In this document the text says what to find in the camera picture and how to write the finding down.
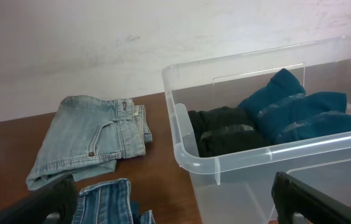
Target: white wall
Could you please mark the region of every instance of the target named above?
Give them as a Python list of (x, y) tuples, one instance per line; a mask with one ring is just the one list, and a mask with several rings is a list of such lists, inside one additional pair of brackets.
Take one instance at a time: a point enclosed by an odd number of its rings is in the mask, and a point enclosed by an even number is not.
[(351, 0), (0, 0), (0, 121), (163, 91), (175, 63), (351, 35)]

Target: light blue denim jeans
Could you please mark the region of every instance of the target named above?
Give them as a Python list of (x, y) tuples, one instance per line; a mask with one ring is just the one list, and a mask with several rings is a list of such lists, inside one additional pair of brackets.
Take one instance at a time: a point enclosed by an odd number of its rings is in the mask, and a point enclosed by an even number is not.
[(152, 211), (133, 219), (130, 206), (131, 184), (118, 179), (91, 185), (82, 189), (72, 224), (155, 224)]
[(144, 143), (151, 141), (144, 106), (131, 99), (68, 96), (51, 122), (27, 187), (38, 189), (65, 174), (78, 181), (113, 172), (117, 159), (145, 155)]

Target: wooden surface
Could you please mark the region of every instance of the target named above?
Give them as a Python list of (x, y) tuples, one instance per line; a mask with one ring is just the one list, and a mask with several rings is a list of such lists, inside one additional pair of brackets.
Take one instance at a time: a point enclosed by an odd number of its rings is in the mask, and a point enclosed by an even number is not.
[[(153, 135), (146, 155), (120, 160), (115, 172), (81, 180), (78, 189), (128, 178), (131, 200), (139, 202), (140, 212), (152, 210), (157, 223), (201, 223), (189, 173), (174, 159), (164, 94), (135, 98), (134, 102), (146, 106)], [(0, 122), (0, 210), (30, 194), (25, 180), (54, 115)]]

